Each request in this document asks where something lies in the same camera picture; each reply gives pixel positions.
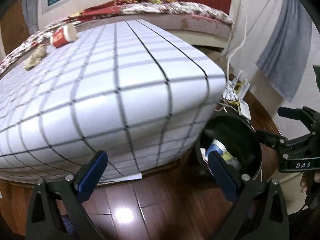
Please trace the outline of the person's right hand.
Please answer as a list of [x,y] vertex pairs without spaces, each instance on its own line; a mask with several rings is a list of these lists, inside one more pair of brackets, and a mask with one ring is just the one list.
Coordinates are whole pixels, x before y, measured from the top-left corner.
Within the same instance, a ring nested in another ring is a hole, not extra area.
[[315,173],[312,171],[304,172],[300,181],[301,193],[306,193],[308,186],[314,181]]

